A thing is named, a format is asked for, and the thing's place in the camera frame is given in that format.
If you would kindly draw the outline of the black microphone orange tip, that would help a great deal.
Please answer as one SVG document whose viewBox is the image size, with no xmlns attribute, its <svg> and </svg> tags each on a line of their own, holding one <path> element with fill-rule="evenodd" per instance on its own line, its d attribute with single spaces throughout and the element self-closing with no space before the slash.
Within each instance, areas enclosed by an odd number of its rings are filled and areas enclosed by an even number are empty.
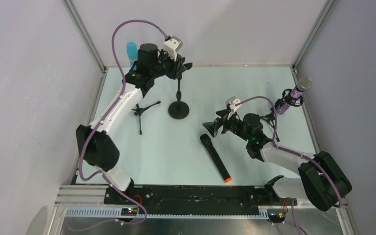
<svg viewBox="0 0 376 235">
<path fill-rule="evenodd" d="M 219 154 L 217 153 L 211 138 L 207 134 L 202 134 L 200 136 L 200 142 L 204 146 L 208 155 L 210 156 L 213 164 L 215 165 L 219 175 L 225 183 L 228 183 L 232 180 L 230 174 L 228 173 L 224 163 L 222 162 Z"/>
</svg>

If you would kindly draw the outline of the black round-base microphone stand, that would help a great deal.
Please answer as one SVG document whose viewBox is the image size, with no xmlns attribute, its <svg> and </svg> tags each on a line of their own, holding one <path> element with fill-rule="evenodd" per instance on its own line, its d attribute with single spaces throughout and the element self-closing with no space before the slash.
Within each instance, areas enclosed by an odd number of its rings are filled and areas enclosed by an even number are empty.
<svg viewBox="0 0 376 235">
<path fill-rule="evenodd" d="M 168 114 L 174 119 L 184 119 L 189 115 L 189 106 L 181 100 L 181 80 L 182 75 L 177 78 L 178 88 L 176 92 L 176 101 L 172 102 L 168 108 Z"/>
</svg>

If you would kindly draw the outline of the blue microphone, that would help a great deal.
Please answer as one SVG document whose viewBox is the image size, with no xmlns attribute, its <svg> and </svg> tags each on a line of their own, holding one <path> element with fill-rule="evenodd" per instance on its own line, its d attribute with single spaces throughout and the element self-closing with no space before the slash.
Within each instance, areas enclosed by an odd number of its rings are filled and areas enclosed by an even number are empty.
<svg viewBox="0 0 376 235">
<path fill-rule="evenodd" d="M 138 60 L 138 47 L 135 42 L 128 42 L 126 44 L 126 52 L 130 62 L 132 70 L 137 69 L 137 60 Z"/>
</svg>

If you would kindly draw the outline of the small black tripod microphone stand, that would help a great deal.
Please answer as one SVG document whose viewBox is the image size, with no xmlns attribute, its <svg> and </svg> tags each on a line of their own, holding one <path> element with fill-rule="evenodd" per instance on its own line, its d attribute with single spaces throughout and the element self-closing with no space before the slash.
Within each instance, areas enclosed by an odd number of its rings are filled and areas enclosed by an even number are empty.
<svg viewBox="0 0 376 235">
<path fill-rule="evenodd" d="M 138 120 L 139 120 L 139 134 L 142 135 L 142 126 L 141 126 L 141 116 L 142 114 L 147 111 L 148 109 L 150 109 L 151 107 L 153 106 L 156 106 L 156 105 L 159 105 L 161 104 L 161 101 L 157 101 L 149 106 L 146 106 L 146 107 L 141 107 L 138 103 L 136 104 L 136 107 L 135 109 L 132 109 L 132 111 L 134 112 L 134 115 L 138 117 Z"/>
</svg>

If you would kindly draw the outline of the black shock-mount tripod stand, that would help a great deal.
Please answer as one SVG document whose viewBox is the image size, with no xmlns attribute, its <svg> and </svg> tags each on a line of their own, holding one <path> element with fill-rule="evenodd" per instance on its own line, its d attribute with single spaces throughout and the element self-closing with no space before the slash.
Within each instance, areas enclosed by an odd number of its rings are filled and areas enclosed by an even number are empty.
<svg viewBox="0 0 376 235">
<path fill-rule="evenodd" d="M 283 115 L 290 107 L 300 107 L 304 103 L 302 96 L 304 91 L 298 88 L 285 89 L 282 97 L 275 102 L 275 109 L 271 108 L 271 113 L 262 117 L 272 127 L 274 126 L 275 112 L 278 115 Z"/>
</svg>

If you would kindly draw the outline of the purple glitter microphone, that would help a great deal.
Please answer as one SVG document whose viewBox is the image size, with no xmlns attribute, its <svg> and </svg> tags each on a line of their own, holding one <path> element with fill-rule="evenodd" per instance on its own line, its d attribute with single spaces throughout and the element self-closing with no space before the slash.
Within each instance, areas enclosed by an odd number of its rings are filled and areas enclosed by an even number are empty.
<svg viewBox="0 0 376 235">
<path fill-rule="evenodd" d="M 300 107 L 304 103 L 303 93 L 312 85 L 309 77 L 301 78 L 297 81 L 293 89 L 285 89 L 282 97 L 275 103 L 276 113 L 283 115 L 290 107 Z"/>
</svg>

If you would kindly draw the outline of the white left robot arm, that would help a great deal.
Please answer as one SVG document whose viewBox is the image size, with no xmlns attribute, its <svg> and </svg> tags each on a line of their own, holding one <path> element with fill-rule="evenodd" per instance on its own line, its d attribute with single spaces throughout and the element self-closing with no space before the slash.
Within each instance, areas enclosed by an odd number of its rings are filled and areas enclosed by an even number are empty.
<svg viewBox="0 0 376 235">
<path fill-rule="evenodd" d="M 138 59 L 124 76 L 121 90 L 109 106 L 87 126 L 77 127 L 80 162 L 93 166 L 111 187 L 126 191 L 132 183 L 131 177 L 118 163 L 120 152 L 113 136 L 126 116 L 153 87 L 155 79 L 162 76 L 177 79 L 192 67 L 178 53 L 181 47 L 182 43 L 176 39 L 164 42 L 161 50 L 152 43 L 142 44 L 138 49 Z"/>
</svg>

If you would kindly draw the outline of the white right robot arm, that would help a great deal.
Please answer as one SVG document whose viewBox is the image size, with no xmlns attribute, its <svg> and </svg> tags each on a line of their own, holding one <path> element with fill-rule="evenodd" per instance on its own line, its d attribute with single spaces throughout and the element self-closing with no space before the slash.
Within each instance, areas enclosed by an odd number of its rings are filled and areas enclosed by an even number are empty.
<svg viewBox="0 0 376 235">
<path fill-rule="evenodd" d="M 248 113 L 243 119 L 238 114 L 229 117 L 227 110 L 216 114 L 214 121 L 202 124 L 212 137 L 229 131 L 246 141 L 252 159 L 279 165 L 299 175 L 298 178 L 279 176 L 266 184 L 278 198 L 307 200 L 326 212 L 338 207 L 352 191 L 352 184 L 330 153 L 308 154 L 279 145 L 264 134 L 262 118 L 257 114 Z"/>
</svg>

